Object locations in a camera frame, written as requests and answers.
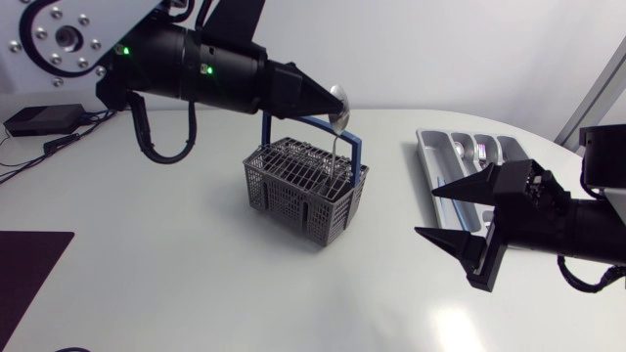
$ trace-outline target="black cylinder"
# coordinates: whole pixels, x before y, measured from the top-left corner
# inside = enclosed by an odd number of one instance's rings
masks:
[[[120,42],[112,74],[129,90],[255,113],[264,54],[211,45],[192,30],[146,19]]]
[[[186,32],[150,19],[139,23],[115,48],[115,80],[129,90],[180,98]]]
[[[626,226],[607,200],[577,200],[571,256],[626,265]]]
[[[497,225],[507,245],[626,265],[626,226],[607,200],[572,199],[566,214]]]

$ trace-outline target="screw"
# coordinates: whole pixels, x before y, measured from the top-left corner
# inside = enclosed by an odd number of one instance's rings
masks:
[[[11,50],[12,53],[17,54],[22,51],[22,44],[12,40],[9,42],[9,50]]]
[[[50,57],[50,62],[53,65],[60,65],[63,62],[63,59],[57,54],[52,54],[52,56]]]
[[[85,14],[80,15],[78,17],[78,22],[82,25],[89,25],[89,18]]]
[[[124,46],[121,45],[121,44],[115,44],[113,49],[115,50],[115,53],[118,54],[118,55],[123,55],[124,54]]]
[[[98,39],[94,39],[91,41],[91,49],[100,50],[100,48],[102,48],[102,44]]]
[[[63,13],[58,7],[53,7],[52,11],[50,11],[50,16],[55,20],[59,20],[63,16]]]
[[[107,69],[106,69],[106,68],[104,68],[104,67],[102,67],[102,66],[98,66],[98,67],[96,67],[96,74],[97,74],[99,77],[102,77],[102,76],[104,76],[105,74],[107,74]]]
[[[59,88],[59,87],[63,87],[63,79],[60,77],[54,77],[52,79],[52,85]]]
[[[37,39],[44,40],[48,37],[48,32],[46,31],[46,29],[38,27],[37,30],[35,30],[35,36],[37,37]]]
[[[78,59],[78,67],[87,68],[88,66],[89,66],[89,63],[85,60],[85,58]]]

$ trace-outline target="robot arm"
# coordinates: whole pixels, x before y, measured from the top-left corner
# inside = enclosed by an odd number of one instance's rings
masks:
[[[102,57],[159,2],[7,1],[0,93],[93,89],[102,78],[95,70]]]
[[[152,161],[176,162],[196,138],[194,103],[277,117],[339,114],[343,102],[295,64],[268,59],[252,42],[264,0],[201,3],[194,29],[169,16],[174,6],[195,1],[12,1],[9,50],[0,56],[0,93],[93,89],[112,110],[130,105],[142,152]],[[146,107],[135,92],[190,102],[188,148],[158,155],[150,139]]]
[[[534,160],[490,164],[432,191],[438,197],[494,205],[486,239],[466,231],[415,230],[457,258],[475,288],[493,289],[505,250],[514,245],[557,254],[571,286],[598,292],[626,276],[626,166],[615,152],[623,148],[625,135],[626,125],[581,129],[580,144],[586,147],[581,186],[594,200],[571,198]],[[598,284],[589,285],[569,272],[564,256],[614,266]]]

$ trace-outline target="gray plastic basket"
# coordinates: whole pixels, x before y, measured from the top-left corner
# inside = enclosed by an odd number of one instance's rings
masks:
[[[332,132],[330,124],[317,118],[299,120]],[[330,244],[359,206],[369,169],[360,164],[361,140],[348,132],[341,135],[352,144],[352,159],[338,156],[331,178],[329,152],[292,138],[269,143],[270,130],[271,116],[264,114],[263,144],[244,160],[250,206],[322,246]]]

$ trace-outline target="black box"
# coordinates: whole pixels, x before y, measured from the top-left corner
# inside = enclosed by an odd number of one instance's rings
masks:
[[[6,120],[4,126],[15,137],[70,134],[84,113],[80,104],[24,108]]]

